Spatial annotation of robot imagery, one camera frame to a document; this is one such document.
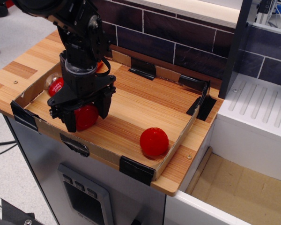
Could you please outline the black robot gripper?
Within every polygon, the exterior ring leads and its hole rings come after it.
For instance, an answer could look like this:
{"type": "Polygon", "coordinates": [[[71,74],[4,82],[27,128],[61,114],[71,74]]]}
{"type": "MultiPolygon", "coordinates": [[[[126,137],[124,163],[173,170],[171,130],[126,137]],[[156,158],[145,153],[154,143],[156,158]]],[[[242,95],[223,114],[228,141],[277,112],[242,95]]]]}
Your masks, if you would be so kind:
{"type": "Polygon", "coordinates": [[[62,78],[64,86],[47,104],[51,107],[50,115],[62,119],[68,132],[77,131],[74,110],[81,106],[93,103],[102,119],[108,116],[111,97],[116,90],[115,76],[97,76],[95,70],[79,70],[76,73],[64,68],[62,78]]]}

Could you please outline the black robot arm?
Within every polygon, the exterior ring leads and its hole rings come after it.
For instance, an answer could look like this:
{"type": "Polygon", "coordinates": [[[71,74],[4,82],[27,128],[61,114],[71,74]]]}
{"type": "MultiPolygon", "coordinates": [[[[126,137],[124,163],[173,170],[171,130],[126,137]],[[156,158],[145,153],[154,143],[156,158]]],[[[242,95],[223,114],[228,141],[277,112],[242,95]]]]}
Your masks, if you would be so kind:
{"type": "Polygon", "coordinates": [[[50,115],[59,118],[69,132],[105,119],[116,88],[109,71],[98,73],[110,49],[97,8],[89,0],[15,0],[24,13],[47,19],[57,26],[66,48],[60,55],[63,85],[48,101],[50,115]]]}

